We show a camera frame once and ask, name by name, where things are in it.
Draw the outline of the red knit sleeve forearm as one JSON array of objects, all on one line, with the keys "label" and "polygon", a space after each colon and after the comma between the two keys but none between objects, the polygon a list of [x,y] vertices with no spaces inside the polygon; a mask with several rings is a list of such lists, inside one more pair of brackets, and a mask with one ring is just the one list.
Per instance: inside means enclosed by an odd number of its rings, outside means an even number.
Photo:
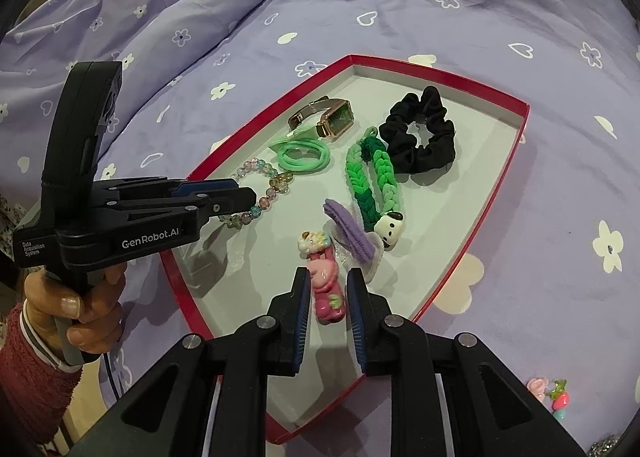
[{"label": "red knit sleeve forearm", "polygon": [[23,314],[13,307],[1,347],[1,437],[18,455],[36,455],[50,443],[82,375],[44,346]]}]

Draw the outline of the person's left hand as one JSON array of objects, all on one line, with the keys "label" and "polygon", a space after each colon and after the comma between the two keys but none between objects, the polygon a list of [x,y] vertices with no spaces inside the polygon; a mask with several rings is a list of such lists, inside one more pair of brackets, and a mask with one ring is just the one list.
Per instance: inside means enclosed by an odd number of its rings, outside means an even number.
[{"label": "person's left hand", "polygon": [[66,340],[73,347],[89,354],[111,351],[124,331],[119,298],[126,285],[126,269],[126,263],[107,267],[103,278],[88,295],[78,295],[50,279],[43,269],[26,277],[23,311],[32,329],[53,354],[63,356],[55,317],[77,321],[66,333]]}]

